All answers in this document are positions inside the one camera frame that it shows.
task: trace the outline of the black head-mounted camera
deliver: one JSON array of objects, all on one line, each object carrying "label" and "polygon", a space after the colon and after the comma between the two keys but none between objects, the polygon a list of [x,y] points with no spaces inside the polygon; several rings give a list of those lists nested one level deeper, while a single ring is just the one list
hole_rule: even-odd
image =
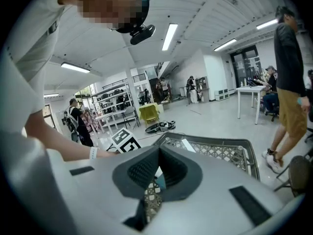
[{"label": "black head-mounted camera", "polygon": [[129,33],[131,44],[137,45],[142,41],[152,37],[156,27],[154,25],[146,26],[144,24],[149,12],[150,0],[142,0],[141,12],[137,12],[135,18],[131,18],[130,23],[124,24],[122,28],[117,29],[119,33]]}]

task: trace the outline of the white floor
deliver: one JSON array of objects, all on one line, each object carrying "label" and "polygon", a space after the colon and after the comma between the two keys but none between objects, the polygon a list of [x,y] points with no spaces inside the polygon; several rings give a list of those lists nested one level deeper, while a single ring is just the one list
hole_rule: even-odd
[{"label": "white floor", "polygon": [[[175,133],[185,133],[187,135],[211,137],[211,138],[234,138],[247,139],[252,143],[255,156],[257,159],[261,182],[269,188],[274,189],[281,184],[280,180],[276,179],[275,173],[267,166],[261,153],[267,149],[273,140],[273,136],[279,125],[279,120],[275,119],[271,122],[270,116],[265,116],[260,112],[258,125],[254,124],[256,114],[256,103],[254,108],[251,108],[251,96],[242,95],[241,98],[241,119],[237,119],[237,95],[234,94],[230,99],[220,102],[199,103],[191,105],[183,105],[170,108],[160,115],[160,120],[176,121]],[[162,135],[161,132],[156,134],[146,134],[145,124],[142,123],[138,128],[133,130],[135,121],[130,122],[131,128],[128,129],[134,133],[139,140],[141,146],[148,146],[155,142]],[[102,147],[108,148],[110,143],[108,129],[107,133],[98,134]],[[284,157],[285,166],[288,165],[291,158],[296,155],[304,155],[312,145],[311,141],[304,143],[304,138],[297,146]],[[287,180],[288,171],[286,171],[280,179]],[[293,195],[289,188],[280,189],[277,195],[283,202],[287,203]]]}]

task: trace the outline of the wristband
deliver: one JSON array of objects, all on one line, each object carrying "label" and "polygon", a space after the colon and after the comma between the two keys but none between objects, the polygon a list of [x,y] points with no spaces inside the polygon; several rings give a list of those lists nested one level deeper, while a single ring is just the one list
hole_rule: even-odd
[{"label": "wristband", "polygon": [[97,151],[98,151],[97,147],[91,147],[89,159],[96,159],[97,158]]}]

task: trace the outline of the ceiling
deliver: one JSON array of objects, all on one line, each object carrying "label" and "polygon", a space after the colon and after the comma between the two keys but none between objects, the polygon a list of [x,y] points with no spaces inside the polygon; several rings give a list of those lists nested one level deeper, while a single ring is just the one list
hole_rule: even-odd
[{"label": "ceiling", "polygon": [[[200,47],[214,49],[236,38],[237,43],[225,50],[229,52],[272,38],[274,26],[256,30],[256,25],[273,19],[276,7],[284,4],[286,0],[151,0],[145,24],[153,24],[156,32],[136,46],[130,44],[129,35],[89,22],[81,18],[76,7],[67,7],[47,67],[46,89],[68,96],[76,88],[127,68],[171,61],[165,71],[168,73]],[[170,23],[177,23],[178,29],[168,51],[162,51]],[[60,68],[64,61],[91,68],[91,73]]]}]

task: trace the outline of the black and white marker cube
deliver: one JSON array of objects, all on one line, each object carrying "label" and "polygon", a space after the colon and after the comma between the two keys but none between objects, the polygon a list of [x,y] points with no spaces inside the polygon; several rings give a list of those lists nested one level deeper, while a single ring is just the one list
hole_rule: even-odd
[{"label": "black and white marker cube", "polygon": [[133,133],[125,128],[122,128],[116,134],[114,134],[111,137],[111,141],[113,143],[113,146],[115,146],[120,153],[141,148],[138,140],[134,137]]}]

